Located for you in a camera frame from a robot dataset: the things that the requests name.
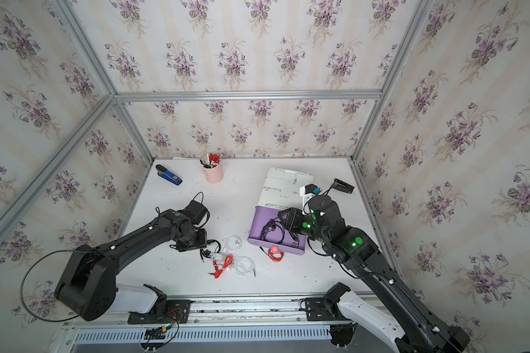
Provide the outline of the black wired earphones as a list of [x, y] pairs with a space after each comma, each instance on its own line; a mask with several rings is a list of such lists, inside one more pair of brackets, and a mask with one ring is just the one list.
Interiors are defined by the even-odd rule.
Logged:
[[274, 233], [275, 231], [279, 230], [281, 232], [281, 238], [277, 241], [269, 241], [270, 243], [274, 244], [282, 244], [284, 242], [285, 236], [286, 236], [286, 229], [284, 228], [284, 225], [280, 222], [279, 218], [270, 219], [262, 228], [260, 233], [260, 240], [261, 241], [268, 241], [267, 236], [270, 233]]
[[206, 245], [200, 249], [200, 258], [201, 261], [205, 259], [212, 259], [214, 254], [218, 254], [222, 251], [222, 244], [214, 239], [209, 239], [206, 241]]

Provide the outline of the purple top drawer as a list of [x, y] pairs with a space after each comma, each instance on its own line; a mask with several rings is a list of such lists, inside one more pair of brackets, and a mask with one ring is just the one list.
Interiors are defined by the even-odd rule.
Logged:
[[261, 241], [259, 239], [264, 225], [270, 219], [278, 218], [278, 212], [279, 210], [269, 207], [256, 207], [253, 222], [247, 237], [248, 243], [257, 247], [263, 247], [265, 249], [270, 249], [273, 246], [277, 246], [279, 250], [285, 253], [304, 255], [306, 252], [306, 237], [304, 235], [295, 235], [294, 233], [286, 230], [286, 236], [282, 244], [270, 243], [269, 241], [277, 241], [281, 238], [281, 232], [277, 230], [267, 236], [268, 241]]

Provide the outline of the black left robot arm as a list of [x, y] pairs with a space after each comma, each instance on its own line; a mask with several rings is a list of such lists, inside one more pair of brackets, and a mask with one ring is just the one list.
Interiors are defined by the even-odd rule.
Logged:
[[209, 219], [208, 209], [191, 200], [183, 210], [158, 212], [150, 223], [115, 241], [97, 247], [84, 244], [72, 250], [54, 298], [87, 322], [118, 310], [150, 314], [157, 322], [165, 321], [167, 296], [162, 290], [153, 285], [119, 285], [116, 277], [161, 244], [171, 242], [179, 252], [206, 247], [203, 227]]

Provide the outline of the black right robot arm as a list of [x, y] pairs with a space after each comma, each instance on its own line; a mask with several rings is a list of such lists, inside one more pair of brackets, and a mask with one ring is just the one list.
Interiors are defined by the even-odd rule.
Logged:
[[390, 266], [365, 231], [349, 226], [339, 206], [328, 195], [278, 212], [284, 229], [319, 241], [328, 257], [366, 284], [386, 308], [367, 303], [338, 282], [324, 295], [326, 313], [365, 328], [394, 352], [463, 352], [471, 341], [460, 327], [432, 313]]

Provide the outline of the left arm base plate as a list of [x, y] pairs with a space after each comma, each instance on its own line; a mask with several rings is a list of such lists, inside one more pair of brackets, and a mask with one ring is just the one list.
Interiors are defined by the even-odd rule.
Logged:
[[177, 321], [185, 324], [191, 309], [190, 300], [167, 300], [165, 304], [156, 304], [148, 313], [130, 313], [127, 323], [140, 324], [169, 324]]

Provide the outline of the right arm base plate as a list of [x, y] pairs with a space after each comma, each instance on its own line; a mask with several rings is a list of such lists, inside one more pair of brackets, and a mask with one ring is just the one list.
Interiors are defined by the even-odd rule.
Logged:
[[340, 298], [308, 297], [300, 301], [300, 310], [308, 322], [350, 322], [343, 316], [338, 304]]

